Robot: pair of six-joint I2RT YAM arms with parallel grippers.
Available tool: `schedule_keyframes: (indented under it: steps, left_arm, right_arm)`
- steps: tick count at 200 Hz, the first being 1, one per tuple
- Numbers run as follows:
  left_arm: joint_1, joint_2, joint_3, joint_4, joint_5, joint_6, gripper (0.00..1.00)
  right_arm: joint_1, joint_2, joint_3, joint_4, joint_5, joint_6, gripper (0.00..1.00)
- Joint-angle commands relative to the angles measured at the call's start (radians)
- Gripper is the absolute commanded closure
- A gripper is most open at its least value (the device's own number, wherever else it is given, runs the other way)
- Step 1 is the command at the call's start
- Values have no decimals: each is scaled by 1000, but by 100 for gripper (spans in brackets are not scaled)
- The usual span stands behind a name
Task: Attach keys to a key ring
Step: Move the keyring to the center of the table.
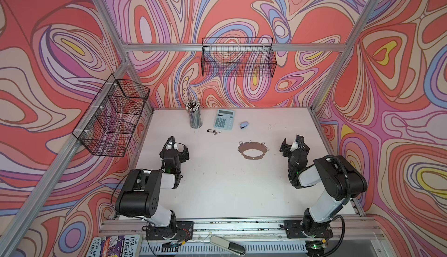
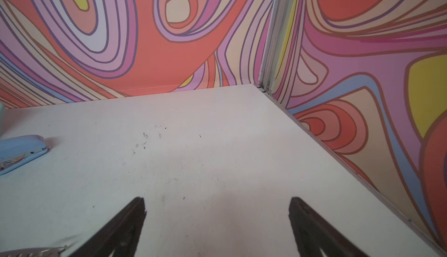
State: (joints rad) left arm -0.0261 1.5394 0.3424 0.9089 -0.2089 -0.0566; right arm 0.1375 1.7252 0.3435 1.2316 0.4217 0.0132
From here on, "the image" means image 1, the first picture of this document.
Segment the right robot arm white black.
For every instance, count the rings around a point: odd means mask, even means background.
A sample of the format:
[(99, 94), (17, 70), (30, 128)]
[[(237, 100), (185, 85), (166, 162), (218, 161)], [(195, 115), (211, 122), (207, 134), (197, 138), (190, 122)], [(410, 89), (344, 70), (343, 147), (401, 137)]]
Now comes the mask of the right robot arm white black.
[(309, 166), (310, 147), (303, 136), (297, 135), (291, 145), (284, 140), (279, 152), (288, 159), (288, 179), (293, 187), (303, 189), (317, 183), (324, 186), (317, 202), (303, 215), (301, 230), (306, 236), (314, 237), (325, 230), (352, 198), (367, 191), (364, 176), (341, 155), (315, 159)]

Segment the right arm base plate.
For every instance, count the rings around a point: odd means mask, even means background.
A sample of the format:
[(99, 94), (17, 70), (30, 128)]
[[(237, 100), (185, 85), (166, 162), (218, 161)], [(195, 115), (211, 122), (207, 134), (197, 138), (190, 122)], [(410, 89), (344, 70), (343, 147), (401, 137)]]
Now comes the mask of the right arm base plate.
[(330, 222), (315, 223), (311, 220), (284, 220), (280, 228), (285, 230), (287, 238), (325, 239), (333, 238)]

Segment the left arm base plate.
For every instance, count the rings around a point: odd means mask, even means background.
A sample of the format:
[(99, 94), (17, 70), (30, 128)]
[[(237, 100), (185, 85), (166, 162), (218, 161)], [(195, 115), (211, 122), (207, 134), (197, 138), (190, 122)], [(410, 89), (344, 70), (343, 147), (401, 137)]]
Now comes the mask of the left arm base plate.
[(193, 238), (194, 222), (180, 221), (167, 227), (155, 227), (148, 223), (142, 227), (149, 241), (189, 241)]

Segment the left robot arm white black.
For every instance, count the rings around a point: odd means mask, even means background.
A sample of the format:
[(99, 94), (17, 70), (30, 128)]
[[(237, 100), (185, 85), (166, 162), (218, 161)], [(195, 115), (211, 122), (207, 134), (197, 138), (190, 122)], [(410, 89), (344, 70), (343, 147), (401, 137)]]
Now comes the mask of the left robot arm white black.
[(176, 215), (161, 205), (159, 197), (161, 190), (179, 187), (183, 178), (182, 164), (190, 159), (189, 149), (171, 136), (159, 157), (159, 169), (129, 172), (116, 199), (115, 211), (120, 216), (142, 219), (155, 228), (175, 231)]

